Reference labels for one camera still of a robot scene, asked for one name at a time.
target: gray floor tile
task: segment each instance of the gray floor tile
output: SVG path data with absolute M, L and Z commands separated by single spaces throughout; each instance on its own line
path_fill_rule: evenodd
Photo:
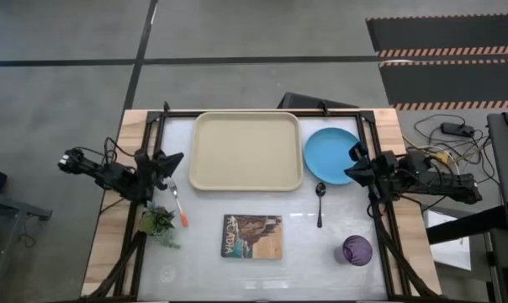
M 388 107 L 377 63 L 145 66 L 134 107 L 273 109 L 286 92 Z
M 508 1 L 160 1 L 146 57 L 373 55 L 365 18 L 471 13 Z
M 400 127 L 402 129 L 402 133 L 410 138 L 417 145 L 426 145 L 427 139 L 419 135 L 414 129 L 413 124 L 419 120 L 424 119 L 427 116 L 432 114 L 458 114 L 467 120 L 467 125 L 473 126 L 475 129 L 482 130 L 484 134 L 488 135 L 488 130 L 486 128 L 487 120 L 486 116 L 490 113 L 502 113 L 508 112 L 508 109 L 461 109 L 461 110 L 428 110 L 428 111 L 403 111 L 398 113 L 398 118 L 400 120 Z M 428 121 L 425 121 L 422 124 L 419 124 L 417 127 L 422 130 L 427 135 L 430 134 L 435 127 L 438 127 L 442 122 L 458 122 L 457 118 L 449 118 L 449 117 L 435 117 Z M 441 138 L 444 140 L 457 140 L 459 138 L 454 136 L 446 136 L 441 132 L 436 132 L 434 135 L 436 138 Z M 460 152 L 464 152 L 466 148 L 458 148 Z M 495 159 L 493 152 L 491 150 L 491 146 L 486 147 L 486 151 L 488 152 L 489 159 L 492 161 L 492 164 L 495 167 Z M 485 163 L 485 169 L 488 172 L 492 172 L 488 163 Z M 460 165 L 460 169 L 463 171 L 464 163 Z M 466 173 L 472 173 L 474 175 L 475 180 L 480 181 L 487 178 L 486 174 L 482 170 L 480 165 L 472 165 L 469 164 L 466 169 Z M 499 180 L 499 176 L 497 173 L 495 174 L 495 179 Z M 479 184 L 479 192 L 483 196 L 483 200 L 478 202 L 475 205 L 466 205 L 464 203 L 455 202 L 449 198 L 443 200 L 439 206 L 448 209 L 467 211 L 469 213 L 476 213 L 482 210 L 487 210 L 489 208 L 495 207 L 499 205 L 499 188 L 497 184 L 493 181 L 486 181 L 484 183 Z M 438 197 L 433 196 L 421 196 L 421 200 L 425 202 L 425 204 L 430 204 L 435 201 Z
M 149 0 L 0 0 L 0 60 L 134 58 Z
M 117 135 L 130 74 L 127 66 L 0 68 L 5 194 L 54 211 L 44 224 L 28 220 L 37 244 L 18 245 L 1 302 L 78 297 L 103 191 L 57 162 L 66 149 L 102 150 L 104 138 Z

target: book cover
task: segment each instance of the book cover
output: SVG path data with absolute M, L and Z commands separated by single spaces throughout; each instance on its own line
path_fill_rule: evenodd
M 225 215 L 224 258 L 282 258 L 282 216 Z

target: black chair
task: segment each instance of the black chair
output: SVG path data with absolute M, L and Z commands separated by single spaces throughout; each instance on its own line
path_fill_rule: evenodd
M 358 106 L 343 104 L 322 98 L 287 92 L 280 100 L 277 109 L 358 109 Z

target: orange-handled utensil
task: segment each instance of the orange-handled utensil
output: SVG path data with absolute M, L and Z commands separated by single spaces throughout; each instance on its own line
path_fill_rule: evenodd
M 177 185 L 173 181 L 173 179 L 170 178 L 170 177 L 167 178 L 167 184 L 168 184 L 168 188 L 172 192 L 174 198 L 176 198 L 177 208 L 179 209 L 179 214 L 181 215 L 181 223 L 183 224 L 183 227 L 188 227 L 187 215 L 185 215 L 185 212 L 183 211 L 183 208 L 179 204 L 179 198 L 177 197 Z

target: spoon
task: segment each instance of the spoon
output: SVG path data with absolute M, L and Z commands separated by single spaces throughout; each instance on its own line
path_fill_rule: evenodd
M 317 194 L 318 197 L 320 197 L 320 213 L 318 214 L 318 227 L 319 228 L 321 228 L 323 226 L 323 224 L 321 223 L 321 197 L 323 197 L 325 195 L 326 191 L 327 191 L 327 187 L 325 186 L 325 184 L 323 182 L 320 182 L 315 187 L 315 194 Z

